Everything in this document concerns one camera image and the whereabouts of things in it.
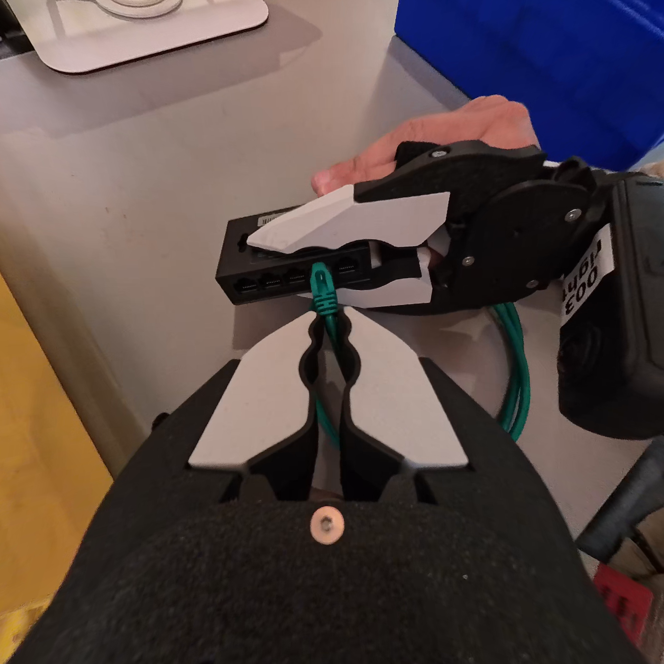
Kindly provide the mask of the black network switch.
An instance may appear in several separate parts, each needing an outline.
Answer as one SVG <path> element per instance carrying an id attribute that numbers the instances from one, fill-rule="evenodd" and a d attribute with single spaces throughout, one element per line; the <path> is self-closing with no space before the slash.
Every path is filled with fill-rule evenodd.
<path id="1" fill-rule="evenodd" d="M 336 249 L 312 247 L 285 254 L 248 244 L 248 237 L 255 231 L 294 209 L 296 206 L 228 222 L 215 278 L 232 304 L 310 295 L 311 270 L 317 262 L 326 265 L 336 289 L 352 292 L 421 277 L 417 248 L 362 240 Z"/>

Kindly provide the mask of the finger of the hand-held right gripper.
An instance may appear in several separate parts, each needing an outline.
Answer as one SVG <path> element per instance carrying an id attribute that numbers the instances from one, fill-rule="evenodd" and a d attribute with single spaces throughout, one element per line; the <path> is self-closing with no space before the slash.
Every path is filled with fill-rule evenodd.
<path id="1" fill-rule="evenodd" d="M 444 224 L 449 201 L 444 192 L 359 203 L 353 186 L 345 185 L 271 220 L 248 236 L 247 245 L 284 254 L 365 240 L 416 247 Z"/>
<path id="2" fill-rule="evenodd" d="M 332 277 L 338 302 L 357 309 L 430 303 L 430 259 L 427 246 L 355 244 L 336 250 Z"/>

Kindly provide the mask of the person's right hand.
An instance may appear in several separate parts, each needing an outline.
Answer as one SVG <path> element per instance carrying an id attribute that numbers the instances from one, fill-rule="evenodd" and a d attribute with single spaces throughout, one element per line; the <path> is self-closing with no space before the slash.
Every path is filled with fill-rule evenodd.
<path id="1" fill-rule="evenodd" d="M 447 145 L 479 140 L 502 149 L 539 145 L 527 108 L 501 95 L 482 96 L 461 108 L 401 123 L 357 156 L 320 170 L 311 178 L 316 195 L 345 185 L 383 178 L 395 170 L 395 154 L 407 141 Z"/>

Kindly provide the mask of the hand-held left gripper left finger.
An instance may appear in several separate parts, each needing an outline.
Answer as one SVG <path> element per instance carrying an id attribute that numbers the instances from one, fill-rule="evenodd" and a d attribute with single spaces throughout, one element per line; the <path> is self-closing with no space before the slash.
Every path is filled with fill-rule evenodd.
<path id="1" fill-rule="evenodd" d="M 307 311 L 244 354 L 188 459 L 192 468 L 263 476 L 279 500 L 309 498 L 323 332 L 320 316 Z"/>

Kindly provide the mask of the blue storage bin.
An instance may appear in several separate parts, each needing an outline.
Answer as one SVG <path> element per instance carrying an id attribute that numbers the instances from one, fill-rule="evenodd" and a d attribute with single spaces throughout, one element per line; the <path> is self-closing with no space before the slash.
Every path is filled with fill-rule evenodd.
<path id="1" fill-rule="evenodd" d="M 523 104 L 554 162 L 663 145 L 662 1 L 399 1 L 394 31 L 469 97 Z"/>

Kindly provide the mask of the yellow storage bin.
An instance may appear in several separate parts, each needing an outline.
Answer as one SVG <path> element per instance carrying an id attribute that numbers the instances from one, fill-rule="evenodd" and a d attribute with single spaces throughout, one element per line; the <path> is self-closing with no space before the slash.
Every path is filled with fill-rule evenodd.
<path id="1" fill-rule="evenodd" d="M 58 590 L 112 478 L 1 280 L 1 662 Z"/>

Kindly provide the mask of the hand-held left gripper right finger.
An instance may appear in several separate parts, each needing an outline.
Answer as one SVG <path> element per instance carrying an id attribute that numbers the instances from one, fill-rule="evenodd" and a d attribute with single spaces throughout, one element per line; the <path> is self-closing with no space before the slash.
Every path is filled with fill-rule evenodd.
<path id="1" fill-rule="evenodd" d="M 352 307 L 343 307 L 338 325 L 344 498 L 377 501 L 394 476 L 466 469 L 468 456 L 417 353 Z"/>

